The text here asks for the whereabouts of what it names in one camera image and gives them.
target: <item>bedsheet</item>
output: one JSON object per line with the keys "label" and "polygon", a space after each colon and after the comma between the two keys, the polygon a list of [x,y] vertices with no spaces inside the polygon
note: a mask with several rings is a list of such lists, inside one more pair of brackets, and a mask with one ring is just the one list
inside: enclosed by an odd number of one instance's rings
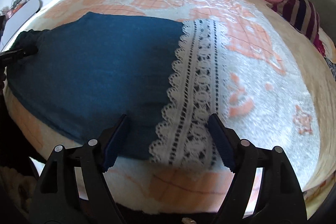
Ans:
{"label": "bedsheet", "polygon": [[[249,19],[246,22],[248,29],[248,26],[254,22],[251,20],[254,16],[251,10],[262,12],[271,23],[269,27],[276,30],[294,56],[314,104],[320,132],[320,151],[315,171],[303,186],[303,190],[307,190],[322,183],[335,170],[335,150],[332,149],[335,144],[333,136],[336,120],[333,116],[336,109],[335,82],[325,61],[309,41],[265,4],[264,0],[55,0],[30,20],[24,28],[35,30],[54,28],[77,20],[86,12],[92,11],[106,14],[156,16],[179,21],[211,18],[226,23],[233,12],[236,15],[242,15],[245,20]],[[272,28],[267,29],[267,32],[272,32]],[[249,55],[250,48],[246,49],[242,43],[238,43],[237,46],[239,47],[233,50],[253,59],[255,55],[252,57]],[[269,62],[272,67],[270,59],[263,56],[259,60]],[[281,72],[281,66],[273,66],[273,68]],[[78,145],[37,120],[22,107],[9,89],[5,93],[10,115],[27,139],[45,158],[57,144],[62,143],[66,147]],[[303,130],[302,132],[306,133],[309,128],[306,123],[311,121],[310,114],[307,115],[304,110],[298,108],[296,113],[298,116],[293,117],[293,120],[298,122],[299,131]],[[105,174],[105,178],[115,200],[135,210],[148,213],[212,212],[219,208],[231,183],[232,174],[227,170],[208,170],[197,175],[180,168],[167,168],[146,161],[118,158],[115,167]],[[247,211],[253,211],[259,183],[260,173],[256,176]],[[79,189],[84,196],[81,181],[79,181]]]}

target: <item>bed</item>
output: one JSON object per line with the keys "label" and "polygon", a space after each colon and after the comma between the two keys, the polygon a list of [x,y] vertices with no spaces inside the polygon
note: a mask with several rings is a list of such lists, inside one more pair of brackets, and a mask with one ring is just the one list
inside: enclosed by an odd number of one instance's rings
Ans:
{"label": "bed", "polygon": [[[266,4],[265,0],[54,0],[31,18],[21,31],[54,29],[78,20],[88,12],[150,16],[180,22],[212,19],[230,26],[231,30],[240,27],[244,32],[253,30],[257,37],[254,41],[263,57],[251,58],[251,48],[246,48],[244,39],[232,45],[232,52],[244,58],[256,59],[256,64],[269,67],[268,70],[275,71],[277,77],[286,72],[296,75],[303,83],[302,87],[307,90],[307,100],[312,103],[309,110],[294,104],[293,112],[289,115],[298,128],[296,145],[291,147],[289,158],[300,177],[302,190],[308,193],[306,200],[309,200],[316,195],[321,184],[329,185],[334,181],[336,84],[325,60],[309,40]],[[238,19],[236,22],[239,22],[239,27],[228,22],[230,16]],[[296,69],[284,69],[287,67],[286,58],[292,58],[293,68]],[[236,75],[231,75],[231,80],[238,90],[244,89]],[[272,83],[264,84],[264,92],[274,89]],[[80,145],[52,130],[28,112],[8,87],[5,88],[5,100],[12,119],[44,158],[48,158],[56,145],[63,144],[67,148]],[[242,115],[249,115],[251,110],[252,108]],[[305,138],[311,138],[307,142],[309,147],[300,145],[300,141],[306,144]],[[76,176],[80,196],[86,198],[80,169],[76,170]],[[105,173],[105,179],[117,203],[149,214],[216,212],[232,178],[232,173],[220,164],[218,168],[193,173],[181,166],[158,165],[148,160],[126,157],[119,157],[115,166]],[[253,212],[260,180],[261,172],[257,172],[246,214]],[[308,216],[314,210],[315,207],[307,206]]]}

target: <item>dark cloth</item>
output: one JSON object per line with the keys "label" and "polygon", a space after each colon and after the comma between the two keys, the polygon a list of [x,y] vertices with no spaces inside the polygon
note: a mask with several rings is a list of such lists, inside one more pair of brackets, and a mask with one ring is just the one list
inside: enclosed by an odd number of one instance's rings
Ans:
{"label": "dark cloth", "polygon": [[125,113],[131,130],[121,155],[147,160],[170,103],[168,77],[183,24],[87,13],[53,30],[22,32],[15,47],[38,54],[8,66],[8,85],[35,117],[80,144]]}
{"label": "dark cloth", "polygon": [[334,79],[335,79],[335,81],[336,81],[336,64],[334,64],[333,62],[331,62],[331,61],[329,60],[329,58],[326,58],[326,57],[325,57],[324,59],[325,59],[325,61],[327,62],[328,67],[330,68],[331,73],[333,74]]}

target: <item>peach floral pattern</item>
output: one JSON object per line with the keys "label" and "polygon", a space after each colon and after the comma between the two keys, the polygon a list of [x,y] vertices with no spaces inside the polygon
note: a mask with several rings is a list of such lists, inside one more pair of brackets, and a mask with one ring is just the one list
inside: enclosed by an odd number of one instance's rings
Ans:
{"label": "peach floral pattern", "polygon": [[228,87],[229,90],[234,90],[229,99],[229,117],[246,115],[254,108],[253,100],[247,95],[239,77],[234,73],[231,73],[230,77],[235,87]]}
{"label": "peach floral pattern", "polygon": [[231,38],[227,48],[247,57],[268,63],[277,73],[286,74],[280,56],[273,51],[272,41],[267,32],[257,23],[241,17],[228,20],[228,36]]}
{"label": "peach floral pattern", "polygon": [[265,89],[266,89],[267,91],[273,91],[273,90],[274,90],[274,86],[273,86],[271,83],[266,82],[266,84],[265,84]]}
{"label": "peach floral pattern", "polygon": [[293,117],[293,122],[297,127],[297,130],[300,135],[303,134],[313,134],[312,128],[311,128],[311,120],[312,117],[310,114],[304,112],[300,106],[295,106],[296,114]]}

